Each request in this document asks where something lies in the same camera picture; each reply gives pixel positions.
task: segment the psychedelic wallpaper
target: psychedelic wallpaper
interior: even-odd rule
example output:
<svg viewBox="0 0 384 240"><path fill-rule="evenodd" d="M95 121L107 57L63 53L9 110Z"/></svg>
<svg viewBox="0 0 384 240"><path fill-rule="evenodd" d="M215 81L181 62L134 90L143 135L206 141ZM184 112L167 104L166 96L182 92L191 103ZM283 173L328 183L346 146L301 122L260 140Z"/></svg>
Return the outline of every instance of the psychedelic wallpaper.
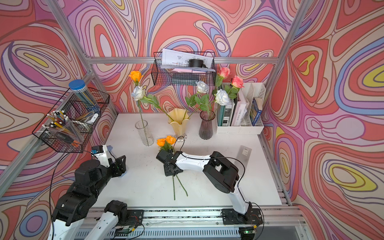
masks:
<svg viewBox="0 0 384 240"><path fill-rule="evenodd" d="M216 56L277 56L299 6L281 0L69 0L62 4L88 56L153 56L162 48L214 51ZM271 64L231 64L232 75L265 81ZM139 70L148 93L156 94L166 109L186 106L193 87L153 86L152 65L97 64L118 112L136 112L128 74ZM146 112L157 112L143 105Z"/></svg>
<svg viewBox="0 0 384 240"><path fill-rule="evenodd" d="M0 174L34 136L32 130L85 71L45 2L0 0ZM90 146L108 135L106 110ZM62 153L42 145L0 199L0 239L46 239L50 177ZM70 154L53 181L53 204L72 183L74 169L89 154Z"/></svg>
<svg viewBox="0 0 384 240"><path fill-rule="evenodd" d="M315 0L263 116L315 238L384 239L384 2Z"/></svg>

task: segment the white table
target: white table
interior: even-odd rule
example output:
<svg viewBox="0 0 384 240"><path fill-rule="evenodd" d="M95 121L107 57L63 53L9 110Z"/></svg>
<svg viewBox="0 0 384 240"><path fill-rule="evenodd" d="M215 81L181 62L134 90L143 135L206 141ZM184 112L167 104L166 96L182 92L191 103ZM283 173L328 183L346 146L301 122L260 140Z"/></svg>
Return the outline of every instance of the white table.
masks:
<svg viewBox="0 0 384 240"><path fill-rule="evenodd" d="M231 206L227 195L217 190L203 172L185 170L178 174L183 188L175 177L176 200L173 197L172 177L164 175L163 164L156 159L159 138L174 135L167 124L165 114L143 114L148 121L155 143L149 147L142 144L135 123L140 114L119 114L108 137L107 145L113 146L116 157L127 157L127 172L122 177L112 178L98 197L93 207L105 207L111 200L119 200L129 207L216 207ZM252 149L249 163L240 186L246 200L258 205L281 205L268 163L257 135L217 135L203 140L199 137L201 119L195 113L187 127L187 139L183 152L194 155L210 155L218 151L227 157L236 157L240 145ZM182 143L176 143L179 150Z"/></svg>

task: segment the barcode label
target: barcode label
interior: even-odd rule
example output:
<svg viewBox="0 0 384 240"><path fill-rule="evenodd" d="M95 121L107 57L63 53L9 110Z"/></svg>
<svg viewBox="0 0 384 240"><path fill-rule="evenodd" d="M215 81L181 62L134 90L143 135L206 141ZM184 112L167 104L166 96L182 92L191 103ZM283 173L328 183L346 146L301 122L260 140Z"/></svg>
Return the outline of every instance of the barcode label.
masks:
<svg viewBox="0 0 384 240"><path fill-rule="evenodd" d="M243 148L243 155L244 156L248 156L248 151L249 151L249 149L248 148Z"/></svg>

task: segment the blue lid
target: blue lid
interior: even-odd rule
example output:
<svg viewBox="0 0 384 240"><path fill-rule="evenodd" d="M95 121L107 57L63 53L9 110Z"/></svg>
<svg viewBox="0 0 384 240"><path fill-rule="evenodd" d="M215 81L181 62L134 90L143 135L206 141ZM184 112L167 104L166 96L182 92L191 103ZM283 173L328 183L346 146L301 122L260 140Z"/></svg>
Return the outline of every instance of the blue lid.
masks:
<svg viewBox="0 0 384 240"><path fill-rule="evenodd" d="M79 90L79 89L85 87L85 82L81 79L76 79L76 80L73 80L72 82L69 83L69 87L72 90Z"/></svg>

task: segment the rose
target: rose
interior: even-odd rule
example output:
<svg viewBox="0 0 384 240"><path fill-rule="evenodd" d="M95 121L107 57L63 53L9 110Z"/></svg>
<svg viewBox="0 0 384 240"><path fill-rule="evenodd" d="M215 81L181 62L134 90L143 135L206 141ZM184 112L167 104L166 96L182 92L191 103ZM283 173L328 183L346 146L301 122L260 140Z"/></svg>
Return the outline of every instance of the rose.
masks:
<svg viewBox="0 0 384 240"><path fill-rule="evenodd" d="M167 141L170 145L172 145L172 144L174 144L174 143L176 142L176 138L174 138L174 137L172 137L172 136L167 136L167 137L166 137L166 141Z"/></svg>
<svg viewBox="0 0 384 240"><path fill-rule="evenodd" d="M166 143L166 139L165 138L160 138L157 140L157 144L162 147L164 146L164 144Z"/></svg>
<svg viewBox="0 0 384 240"><path fill-rule="evenodd" d="M235 77L232 80L232 86L234 86L235 88L243 88L244 87L243 84L244 84L243 79L235 75Z"/></svg>
<svg viewBox="0 0 384 240"><path fill-rule="evenodd" d="M142 78L141 76L141 72L139 71L132 71L130 75L128 75L131 77L131 79L135 82L139 82L140 79Z"/></svg>
<svg viewBox="0 0 384 240"><path fill-rule="evenodd" d="M223 67L220 69L219 76L222 78L226 78L230 73L231 71L229 70L229 68Z"/></svg>
<svg viewBox="0 0 384 240"><path fill-rule="evenodd" d="M136 86L135 89L133 89L131 96L135 101L140 100L145 96L145 91L143 90L142 87Z"/></svg>
<svg viewBox="0 0 384 240"><path fill-rule="evenodd" d="M209 86L203 81L198 81L196 82L196 89L199 93L208 93Z"/></svg>
<svg viewBox="0 0 384 240"><path fill-rule="evenodd" d="M230 103L228 93L226 91L224 91L223 89L219 89L217 91L215 100L221 106L225 106L225 105L228 105Z"/></svg>

